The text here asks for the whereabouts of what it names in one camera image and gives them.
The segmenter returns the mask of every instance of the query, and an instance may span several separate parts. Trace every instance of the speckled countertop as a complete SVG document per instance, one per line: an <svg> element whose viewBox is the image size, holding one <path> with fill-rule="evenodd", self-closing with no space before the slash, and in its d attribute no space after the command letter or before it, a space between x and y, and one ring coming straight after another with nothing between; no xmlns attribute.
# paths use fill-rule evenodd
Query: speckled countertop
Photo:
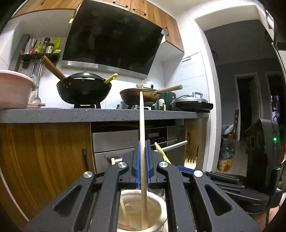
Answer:
<svg viewBox="0 0 286 232"><path fill-rule="evenodd" d="M208 113L145 110L145 120L208 118ZM128 109L11 109L0 111L0 123L65 123L138 121L139 110Z"/></svg>

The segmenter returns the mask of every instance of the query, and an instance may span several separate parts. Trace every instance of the metal bolt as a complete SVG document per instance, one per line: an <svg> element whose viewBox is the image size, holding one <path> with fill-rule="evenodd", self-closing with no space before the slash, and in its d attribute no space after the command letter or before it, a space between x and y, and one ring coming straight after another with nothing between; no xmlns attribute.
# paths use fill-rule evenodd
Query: metal bolt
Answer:
<svg viewBox="0 0 286 232"><path fill-rule="evenodd" d="M127 166L127 163L125 163L125 162L119 162L118 163L118 167L120 167L120 168L124 168L126 166Z"/></svg>
<svg viewBox="0 0 286 232"><path fill-rule="evenodd" d="M194 171L194 175L195 175L196 177L202 177L202 176L203 176L203 172L200 171L200 170L196 170L196 171Z"/></svg>
<svg viewBox="0 0 286 232"><path fill-rule="evenodd" d="M92 177L92 172L87 171L84 173L84 178L90 178L90 177Z"/></svg>
<svg viewBox="0 0 286 232"><path fill-rule="evenodd" d="M165 161L162 161L162 162L159 163L160 167L168 167L168 165L169 164L167 162L165 162Z"/></svg>

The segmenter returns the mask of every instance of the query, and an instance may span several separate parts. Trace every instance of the yellow spatula handle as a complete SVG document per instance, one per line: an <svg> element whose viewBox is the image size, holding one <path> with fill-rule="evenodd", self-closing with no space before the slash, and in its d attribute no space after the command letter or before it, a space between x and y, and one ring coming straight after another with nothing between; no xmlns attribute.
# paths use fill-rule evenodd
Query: yellow spatula handle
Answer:
<svg viewBox="0 0 286 232"><path fill-rule="evenodd" d="M162 154L164 161L167 162L167 163L171 163L170 160L165 155L164 151L162 150L162 148L160 147L160 145L157 142L155 142L155 147L156 147L157 151Z"/></svg>
<svg viewBox="0 0 286 232"><path fill-rule="evenodd" d="M118 74L117 74L117 73L112 74L109 78L107 78L107 79L105 80L104 83L108 84L109 82L111 82L111 81L112 81L113 79L115 79L116 77L118 77Z"/></svg>

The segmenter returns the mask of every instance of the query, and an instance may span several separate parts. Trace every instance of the wooden floor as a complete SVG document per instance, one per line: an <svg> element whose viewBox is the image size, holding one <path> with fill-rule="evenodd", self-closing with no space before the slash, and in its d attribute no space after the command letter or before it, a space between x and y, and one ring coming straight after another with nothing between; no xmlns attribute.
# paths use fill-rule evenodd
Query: wooden floor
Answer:
<svg viewBox="0 0 286 232"><path fill-rule="evenodd" d="M243 140L237 141L235 155L232 160L231 168L228 171L222 173L246 176L247 154L245 153L245 150L246 150L245 141Z"/></svg>

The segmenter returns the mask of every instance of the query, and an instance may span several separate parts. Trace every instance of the range hood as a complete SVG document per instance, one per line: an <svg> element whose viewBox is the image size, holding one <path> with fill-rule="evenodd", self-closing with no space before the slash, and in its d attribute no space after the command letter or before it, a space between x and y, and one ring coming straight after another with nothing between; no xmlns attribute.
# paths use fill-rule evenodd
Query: range hood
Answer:
<svg viewBox="0 0 286 232"><path fill-rule="evenodd" d="M84 0L73 20L61 66L146 79L164 32L132 12Z"/></svg>

